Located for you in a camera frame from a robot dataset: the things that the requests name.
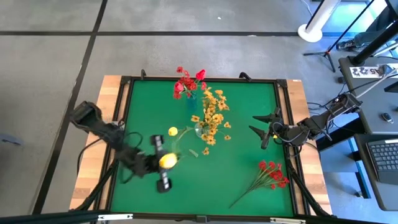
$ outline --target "red flower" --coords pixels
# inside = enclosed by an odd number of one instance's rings
[[[184,90],[184,86],[181,83],[176,82],[174,84],[174,92],[180,93],[182,90]]]
[[[202,69],[197,73],[197,80],[204,80],[206,77],[206,70]]]
[[[277,174],[274,173],[274,175],[272,176],[272,178],[274,178],[274,180],[279,180],[279,176]]]
[[[188,89],[189,90],[196,90],[198,88],[198,85],[195,82],[192,82],[189,84]]]
[[[286,183],[285,182],[280,182],[280,183],[278,183],[278,186],[280,188],[284,188],[284,187],[286,187]]]
[[[174,97],[175,99],[179,100],[179,99],[181,99],[181,94],[180,94],[179,92],[175,91],[173,97]]]
[[[207,86],[207,84],[205,82],[201,83],[201,89],[202,90],[206,90],[206,86]]]
[[[278,178],[282,178],[284,176],[282,171],[280,171],[280,170],[277,170],[276,174],[277,174]]]
[[[286,184],[290,183],[290,181],[288,180],[287,177],[284,177],[284,182],[285,182]]]
[[[271,169],[275,169],[275,162],[270,161],[270,162],[269,162],[269,167],[270,167]]]
[[[266,164],[266,162],[265,161],[261,161],[260,163],[259,163],[259,167],[260,167],[260,170],[265,170],[266,168],[267,168],[267,164]]]
[[[182,73],[182,71],[183,71],[183,68],[181,66],[178,66],[177,67],[177,73]]]

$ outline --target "red tulip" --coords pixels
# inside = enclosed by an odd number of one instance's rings
[[[180,82],[176,82],[174,84],[174,91],[180,93],[183,90],[184,90],[184,86]]]
[[[204,80],[206,77],[206,70],[202,69],[197,73],[197,80]]]

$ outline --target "white object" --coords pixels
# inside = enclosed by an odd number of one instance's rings
[[[305,220],[298,220],[292,218],[270,218],[271,223],[280,223],[280,224],[305,224]]]
[[[388,63],[387,65],[391,68],[398,68],[398,63]],[[349,70],[353,78],[380,78],[377,66],[350,67]]]
[[[385,140],[386,144],[390,143],[398,143],[398,139],[393,139],[393,140]]]
[[[324,0],[310,20],[308,27],[303,24],[298,28],[298,35],[305,41],[318,42],[322,38],[322,27],[328,21],[341,0]]]
[[[132,214],[98,215],[98,221],[132,219]]]

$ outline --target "table leg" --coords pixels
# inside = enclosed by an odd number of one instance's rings
[[[356,118],[355,120],[349,122],[343,127],[333,131],[330,134],[331,141],[329,141],[326,137],[322,137],[317,140],[318,151],[321,152],[329,147],[334,146],[335,144],[347,140],[354,136],[354,134],[363,134],[365,132],[363,128],[363,124],[360,118]]]

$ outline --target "concrete floor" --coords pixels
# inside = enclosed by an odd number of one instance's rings
[[[314,12],[318,3],[309,4]],[[91,31],[100,5],[101,0],[3,0],[0,31]],[[342,3],[324,31],[343,31],[363,8],[363,3]],[[351,13],[345,14],[342,20],[341,15],[348,11]],[[295,32],[309,18],[300,0],[244,3],[239,0],[114,0],[108,1],[99,30]],[[370,12],[365,13],[351,32],[364,31],[372,19]],[[0,133],[12,134],[25,142],[23,147],[0,142],[2,217],[29,213],[88,39],[88,36],[0,36],[0,102],[3,104]],[[210,77],[236,77],[245,71],[253,78],[301,79],[307,100],[323,103],[340,91],[341,85],[335,82],[340,74],[331,72],[325,58],[303,57],[302,53],[324,51],[334,41],[335,38],[327,37],[314,44],[299,37],[97,37],[77,103],[96,101],[104,75],[137,75],[144,68],[148,75],[169,76],[175,75],[178,65],[192,71],[204,68]],[[333,51],[335,65],[340,57],[347,55],[349,53]],[[44,206],[45,213],[68,209],[75,185],[76,159],[85,141],[82,131],[69,127]],[[335,192],[334,189],[334,185],[328,185],[329,192]],[[341,209],[342,200],[350,202],[353,197],[330,194],[335,215],[379,222],[396,215],[378,211],[372,219]],[[374,204],[367,209],[369,213],[379,210]]]

